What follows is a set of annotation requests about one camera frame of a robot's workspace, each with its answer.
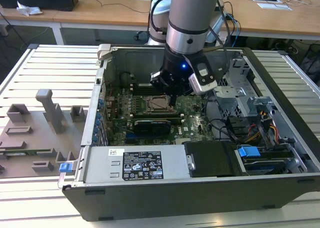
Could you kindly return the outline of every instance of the desk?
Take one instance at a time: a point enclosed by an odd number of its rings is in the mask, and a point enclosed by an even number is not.
[[[232,3],[234,17],[242,26],[241,36],[320,40],[320,0],[310,0],[312,5],[319,7],[289,5],[292,11],[262,9],[257,5],[261,2],[249,0],[223,1]],[[231,13],[229,4],[225,8]]]
[[[41,15],[29,17],[21,15],[15,9],[3,9],[2,14],[12,25],[50,27],[58,45],[64,44],[61,28],[80,29],[107,29],[107,30],[131,30],[146,31],[148,26],[148,13],[150,1],[138,0],[79,0],[72,12],[54,10],[42,10]],[[0,17],[0,25],[7,24]]]

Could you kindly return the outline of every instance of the gray 3d printed part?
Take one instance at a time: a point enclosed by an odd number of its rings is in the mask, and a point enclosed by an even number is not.
[[[0,160],[7,160],[8,157],[4,153],[0,153]]]
[[[86,120],[86,115],[85,115],[83,106],[79,106],[79,105],[71,106],[70,116],[73,123],[85,122]]]
[[[24,114],[28,114],[29,111],[24,104],[12,104],[6,113],[12,123],[25,122],[23,119]]]
[[[4,131],[6,132],[7,135],[32,133],[32,129],[30,126],[8,127]]]
[[[39,151],[36,153],[39,157],[56,157],[57,152],[54,148],[52,148],[50,151]]]
[[[58,154],[56,155],[55,162],[56,163],[64,163],[66,161],[66,158],[62,155],[62,153],[59,151]]]
[[[14,141],[14,142],[1,142],[0,149],[2,150],[10,150],[10,149],[24,149],[27,144],[24,141]]]
[[[60,115],[56,111],[56,107],[52,102],[52,90],[51,89],[39,89],[35,99],[42,103],[47,118],[51,122],[51,125],[57,134],[62,133],[63,126],[61,123]]]
[[[46,171],[53,171],[54,166],[51,164],[49,160],[34,161],[32,165],[32,169],[35,172],[46,172]]]

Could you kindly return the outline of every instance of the gray robot arm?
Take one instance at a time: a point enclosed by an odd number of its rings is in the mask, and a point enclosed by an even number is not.
[[[167,29],[157,27],[151,20],[150,28],[165,35],[165,51],[162,67],[151,75],[150,82],[170,96],[170,105],[180,95],[192,91],[203,94],[213,89],[223,75],[210,66],[202,52],[216,3],[217,0],[171,0]]]

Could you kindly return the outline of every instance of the power supply label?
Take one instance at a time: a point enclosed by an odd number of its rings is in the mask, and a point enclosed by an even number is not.
[[[124,152],[122,179],[163,179],[164,169],[160,151]]]

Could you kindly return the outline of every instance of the metal slat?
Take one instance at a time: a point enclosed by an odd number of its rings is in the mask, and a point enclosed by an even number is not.
[[[37,90],[8,90],[2,94],[3,98],[34,98]],[[53,98],[90,98],[91,90],[54,90],[52,92]]]
[[[314,98],[313,99],[290,99],[290,98],[288,98],[288,99],[293,106],[295,106],[295,105],[310,106],[310,107],[320,106],[320,99],[319,98],[316,98],[316,99],[314,99]]]
[[[287,63],[282,57],[278,57],[278,58],[271,58],[271,57],[258,57],[258,59],[260,60],[260,62],[271,62],[271,63]]]
[[[265,90],[261,90],[261,92],[264,96],[268,95]],[[308,99],[308,98],[318,97],[317,94],[312,91],[284,91],[283,90],[283,93],[288,99],[292,99],[292,98]]]
[[[61,48],[61,49],[69,49],[69,48],[81,48],[81,49],[95,49],[98,50],[98,46],[81,46],[81,45],[45,45],[45,44],[40,44],[40,48]]]
[[[297,73],[273,73],[273,72],[269,72],[269,74],[274,79],[280,79],[280,78],[284,78],[284,79],[302,79]]]
[[[318,124],[318,125],[320,125],[320,115],[301,115],[301,118],[307,124]]]
[[[43,63],[45,64],[95,64],[95,59],[68,59],[68,58],[30,58],[28,63]]]
[[[93,83],[95,81],[95,76],[33,76],[33,75],[19,75],[15,77],[15,82],[66,82],[66,83]]]
[[[56,48],[56,47],[38,47],[35,51],[36,53],[39,52],[47,52],[47,53],[92,53],[97,55],[97,48]]]
[[[83,69],[89,69],[89,70],[96,70],[99,66],[96,66],[96,64],[37,64],[37,63],[27,63],[23,69],[75,69],[75,70],[83,70]]]
[[[8,89],[16,90],[16,89],[52,89],[52,90],[92,90],[94,84],[93,83],[24,83],[17,82],[12,83]]]
[[[296,85],[296,84],[304,84],[304,85],[306,85],[306,83],[301,78],[296,78],[296,79],[274,78],[273,80],[278,85],[281,85],[281,84],[294,84],[294,85]],[[260,80],[257,79],[257,78],[254,79],[254,82],[256,84],[261,84]]]
[[[53,98],[54,103],[59,103],[60,106],[72,106],[72,105],[82,105],[89,106],[90,98]],[[42,107],[42,103],[37,101],[35,98],[8,98],[0,100],[0,106],[10,107],[11,104],[25,104],[26,106]]]
[[[267,52],[256,53],[256,52],[254,52],[254,54],[258,58],[282,58],[279,53],[267,53]]]
[[[23,69],[19,72],[19,75],[41,75],[41,76],[96,76],[96,70],[55,70],[55,69]]]
[[[295,73],[296,72],[292,69],[289,68],[274,68],[274,67],[265,67],[265,69],[269,72],[269,73]]]
[[[265,66],[265,67],[274,67],[274,68],[283,68],[283,67],[286,67],[286,68],[290,68],[290,69],[291,69],[291,66],[290,66],[288,63],[261,62],[261,64],[262,64],[263,66]]]
[[[35,52],[33,57],[37,58],[90,58],[96,59],[97,54],[95,53],[44,53]]]
[[[260,90],[264,90],[265,89],[261,83],[256,84],[256,85]],[[308,86],[306,84],[299,84],[299,85],[295,85],[295,84],[280,84],[278,86],[283,91],[312,91],[310,86]]]

